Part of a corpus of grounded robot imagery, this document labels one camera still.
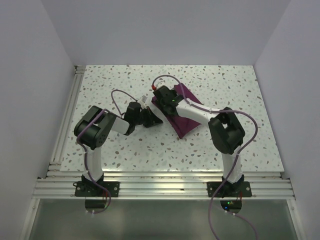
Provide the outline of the purple cloth mat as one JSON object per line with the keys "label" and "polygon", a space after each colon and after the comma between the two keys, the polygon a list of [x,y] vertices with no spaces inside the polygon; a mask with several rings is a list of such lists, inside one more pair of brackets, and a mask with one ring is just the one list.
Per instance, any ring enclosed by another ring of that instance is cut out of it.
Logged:
{"label": "purple cloth mat", "polygon": [[[182,83],[182,88],[184,90],[185,96],[190,100],[194,101],[197,104],[202,104],[197,97],[187,89],[187,87]],[[161,109],[160,104],[158,103],[157,97],[154,96],[151,102],[161,111],[161,113],[166,117],[168,122],[171,124],[178,137],[182,139],[187,133],[199,126],[200,124],[189,118],[180,117],[177,115],[166,115],[165,112]]]}

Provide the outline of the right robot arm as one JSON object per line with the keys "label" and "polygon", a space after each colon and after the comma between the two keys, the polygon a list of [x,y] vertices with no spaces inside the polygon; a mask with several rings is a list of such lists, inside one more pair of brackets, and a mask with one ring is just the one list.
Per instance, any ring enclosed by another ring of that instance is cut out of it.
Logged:
{"label": "right robot arm", "polygon": [[223,192],[235,196],[244,181],[240,157],[245,131],[236,115],[226,107],[218,109],[203,106],[184,84],[172,89],[166,86],[151,86],[154,97],[151,102],[162,112],[180,139],[196,127],[209,128],[214,147],[221,153],[223,162]]}

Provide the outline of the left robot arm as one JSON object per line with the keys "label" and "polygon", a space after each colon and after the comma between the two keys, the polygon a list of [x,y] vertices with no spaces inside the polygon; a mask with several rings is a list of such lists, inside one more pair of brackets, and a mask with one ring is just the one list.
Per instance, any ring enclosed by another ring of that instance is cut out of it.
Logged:
{"label": "left robot arm", "polygon": [[136,101],[130,102],[126,112],[121,116],[117,116],[107,109],[95,105],[91,106],[73,131],[76,142],[84,150],[84,173],[81,176],[81,181],[88,182],[87,192],[95,197],[103,193],[104,184],[100,181],[104,175],[101,152],[111,131],[128,136],[136,126],[142,125],[145,128],[150,128],[162,123],[163,121],[148,106],[142,107]]}

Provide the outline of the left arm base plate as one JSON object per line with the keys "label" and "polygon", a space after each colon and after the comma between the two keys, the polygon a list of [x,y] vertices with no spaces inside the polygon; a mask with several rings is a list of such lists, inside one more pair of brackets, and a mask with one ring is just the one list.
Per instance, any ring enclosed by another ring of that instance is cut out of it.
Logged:
{"label": "left arm base plate", "polygon": [[[74,182],[75,187],[74,195],[76,197],[105,197],[106,191],[95,184],[83,183],[82,181]],[[109,197],[117,198],[120,191],[120,182],[118,181],[103,181],[100,185],[109,191]]]}

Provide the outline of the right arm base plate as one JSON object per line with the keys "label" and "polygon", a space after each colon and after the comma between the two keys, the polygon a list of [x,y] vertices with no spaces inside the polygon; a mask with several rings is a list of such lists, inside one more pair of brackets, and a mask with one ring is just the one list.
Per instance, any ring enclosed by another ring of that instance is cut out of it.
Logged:
{"label": "right arm base plate", "polygon": [[253,196],[251,185],[248,181],[241,183],[231,184],[228,181],[221,187],[221,181],[209,181],[206,183],[207,194],[211,198],[236,198],[236,197],[246,197],[250,198]]}

